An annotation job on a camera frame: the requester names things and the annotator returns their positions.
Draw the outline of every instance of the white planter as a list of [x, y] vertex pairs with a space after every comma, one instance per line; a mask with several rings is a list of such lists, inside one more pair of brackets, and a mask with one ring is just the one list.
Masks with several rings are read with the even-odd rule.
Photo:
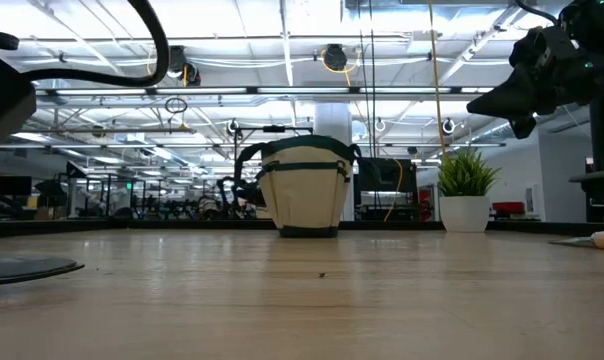
[[440, 198], [440, 216], [449, 232], [484, 232], [489, 222], [489, 207], [486, 196]]

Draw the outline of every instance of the bag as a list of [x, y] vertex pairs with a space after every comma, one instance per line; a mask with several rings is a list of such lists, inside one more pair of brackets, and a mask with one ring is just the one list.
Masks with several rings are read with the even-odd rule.
[[337, 236], [353, 162], [363, 166], [360, 148], [319, 135], [255, 144], [238, 156], [236, 184], [242, 182], [243, 163], [258, 151], [262, 170], [256, 180], [280, 235]]

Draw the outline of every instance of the table surface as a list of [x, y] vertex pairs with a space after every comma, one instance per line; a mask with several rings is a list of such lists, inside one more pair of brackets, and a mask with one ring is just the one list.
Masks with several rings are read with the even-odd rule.
[[557, 236], [111, 230], [0, 239], [0, 359], [604, 359], [604, 251]]

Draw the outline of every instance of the green plant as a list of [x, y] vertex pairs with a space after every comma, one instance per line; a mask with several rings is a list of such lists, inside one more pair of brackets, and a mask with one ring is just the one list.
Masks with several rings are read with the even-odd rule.
[[457, 158], [442, 158], [438, 178], [444, 196], [485, 196], [495, 184], [500, 169], [491, 169], [477, 153], [463, 152]]

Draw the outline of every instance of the potted plant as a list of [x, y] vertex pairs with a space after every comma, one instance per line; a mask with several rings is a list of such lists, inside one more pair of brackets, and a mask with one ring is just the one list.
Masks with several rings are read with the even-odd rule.
[[491, 169], [478, 153], [463, 152], [442, 158], [439, 188], [440, 216], [447, 231], [484, 232], [489, 222], [489, 189], [500, 169]]

